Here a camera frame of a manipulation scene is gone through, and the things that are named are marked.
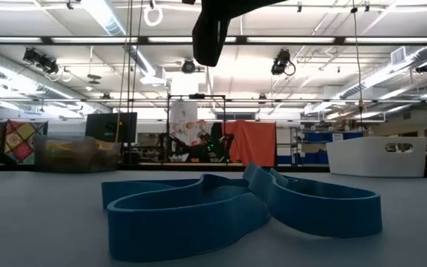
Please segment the transparent plastic bin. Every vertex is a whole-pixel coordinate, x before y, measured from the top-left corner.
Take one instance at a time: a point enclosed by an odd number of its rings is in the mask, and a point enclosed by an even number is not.
[[[34,147],[38,171],[92,173],[115,171],[121,144],[89,136],[35,136]]]

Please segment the gray table surface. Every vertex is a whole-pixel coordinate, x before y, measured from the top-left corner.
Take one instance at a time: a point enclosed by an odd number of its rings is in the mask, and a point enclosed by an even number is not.
[[[241,173],[216,173],[240,178]],[[198,178],[197,172],[102,174],[0,172],[0,266],[427,266],[427,179],[287,174],[376,191],[383,233],[333,239],[272,219],[218,251],[156,263],[123,263],[108,254],[101,181]]]

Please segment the orange fabric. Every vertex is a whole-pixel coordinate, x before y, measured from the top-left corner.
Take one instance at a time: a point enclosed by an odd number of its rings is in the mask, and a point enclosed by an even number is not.
[[[244,166],[274,166],[276,125],[274,123],[236,121],[227,122],[226,134],[233,134],[230,159],[241,160]]]

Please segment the spotlight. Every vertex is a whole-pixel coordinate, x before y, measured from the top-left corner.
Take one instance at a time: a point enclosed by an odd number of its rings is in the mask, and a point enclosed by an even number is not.
[[[182,64],[181,70],[183,73],[190,74],[196,71],[196,65],[193,63],[192,59],[186,59],[184,64]]]
[[[56,59],[50,59],[46,55],[41,56],[39,59],[39,62],[36,63],[36,67],[42,69],[45,73],[58,73],[59,72],[59,66],[57,65]]]
[[[39,62],[41,55],[36,52],[34,48],[26,48],[26,53],[22,57],[22,60],[26,61],[29,64],[34,64]]]
[[[417,73],[427,73],[427,64],[416,68]]]
[[[264,93],[261,93],[261,94],[258,96],[258,99],[266,99],[266,95],[265,95]],[[266,104],[266,102],[258,102],[258,104],[260,104],[260,105],[264,105],[264,104]]]
[[[294,70],[292,73],[286,73],[288,66],[293,67]],[[281,49],[271,67],[271,74],[281,75],[283,73],[287,76],[293,76],[296,73],[296,66],[291,62],[291,54],[288,49]]]
[[[103,96],[100,96],[100,99],[112,99],[113,97],[110,96],[110,93],[103,93]]]
[[[53,59],[47,55],[41,54],[37,52],[34,48],[26,48],[26,52],[24,53],[22,60],[26,61],[29,64],[35,64],[36,67],[38,67],[45,73],[54,74],[59,72],[57,59]]]

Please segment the white bin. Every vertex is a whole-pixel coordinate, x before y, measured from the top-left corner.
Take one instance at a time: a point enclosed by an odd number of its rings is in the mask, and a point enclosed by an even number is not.
[[[385,149],[387,144],[411,144],[413,148],[405,152],[388,152]],[[363,177],[423,177],[426,138],[363,137],[329,142],[327,155],[332,174]]]

